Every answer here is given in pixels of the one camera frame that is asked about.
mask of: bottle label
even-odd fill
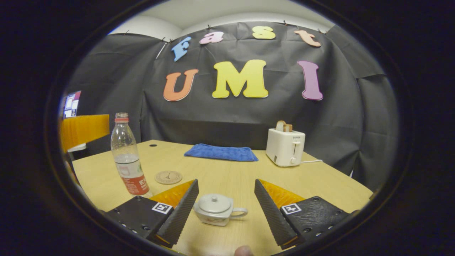
[[[149,191],[139,160],[127,164],[116,163],[116,166],[118,173],[130,194],[143,195]]]

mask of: teapot lid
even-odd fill
[[[224,195],[207,194],[199,200],[199,208],[210,213],[224,212],[231,207],[231,201]]]

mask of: white ceiling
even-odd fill
[[[248,12],[284,14],[313,20],[326,27],[334,25],[312,10],[289,0],[170,0],[140,15],[159,18],[186,29],[209,19]]]

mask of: white toaster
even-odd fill
[[[272,128],[268,130],[266,154],[278,166],[299,165],[304,144],[304,133],[284,132]]]

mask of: blue towel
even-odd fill
[[[184,156],[232,161],[258,161],[251,148],[216,147],[202,143],[194,145]]]

